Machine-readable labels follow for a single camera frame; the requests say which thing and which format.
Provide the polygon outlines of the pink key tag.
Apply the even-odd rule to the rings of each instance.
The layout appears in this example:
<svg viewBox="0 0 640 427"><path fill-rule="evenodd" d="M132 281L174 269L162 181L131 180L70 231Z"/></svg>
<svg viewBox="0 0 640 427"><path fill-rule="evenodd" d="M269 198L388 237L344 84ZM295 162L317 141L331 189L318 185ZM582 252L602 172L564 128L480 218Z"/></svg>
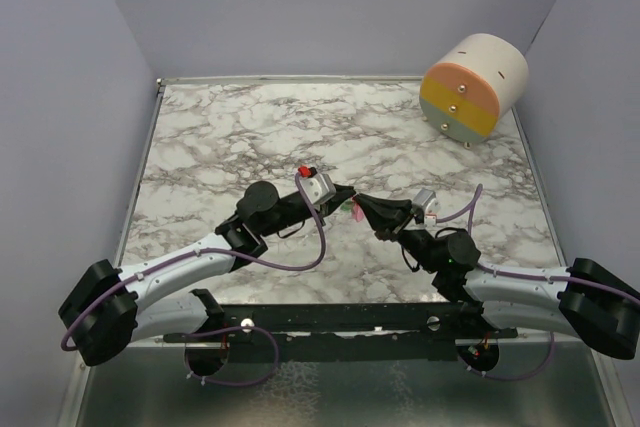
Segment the pink key tag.
<svg viewBox="0 0 640 427"><path fill-rule="evenodd" d="M351 215L356 222L361 222L365 218L361 207L357 203L353 203L353 206L351 208Z"/></svg>

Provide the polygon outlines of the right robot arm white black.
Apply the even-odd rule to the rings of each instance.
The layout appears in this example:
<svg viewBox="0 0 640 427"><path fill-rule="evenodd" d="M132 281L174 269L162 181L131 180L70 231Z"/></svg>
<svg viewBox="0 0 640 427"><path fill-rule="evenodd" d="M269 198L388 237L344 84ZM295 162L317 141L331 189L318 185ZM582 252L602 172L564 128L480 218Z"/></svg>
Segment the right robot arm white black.
<svg viewBox="0 0 640 427"><path fill-rule="evenodd" d="M355 204L375 236L396 242L432 275L436 291L451 302L474 303L459 314L461 330L526 328L561 333L619 360L631 360L639 340L639 293L588 258L570 266L529 269L488 263L467 229L426 227L424 200L380 199L358 194Z"/></svg>

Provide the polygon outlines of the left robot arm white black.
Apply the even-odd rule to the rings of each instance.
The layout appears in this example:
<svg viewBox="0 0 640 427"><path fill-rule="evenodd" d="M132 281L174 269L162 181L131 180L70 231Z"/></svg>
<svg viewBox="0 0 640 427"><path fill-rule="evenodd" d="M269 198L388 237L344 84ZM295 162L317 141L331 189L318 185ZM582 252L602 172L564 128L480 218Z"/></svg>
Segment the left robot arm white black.
<svg viewBox="0 0 640 427"><path fill-rule="evenodd" d="M114 267L107 259L90 265L58 309L66 328L65 352L77 351L88 366L101 365L131 342L163 335L169 325L206 342L220 332L221 318L197 297L176 308L157 309L171 294L199 281L226 275L262 259L265 237L313 220L319 232L323 219L354 196L351 186L332 183L319 174L294 179L295 192L280 196L267 182L252 183L232 216L212 233L175 252L134 265Z"/></svg>

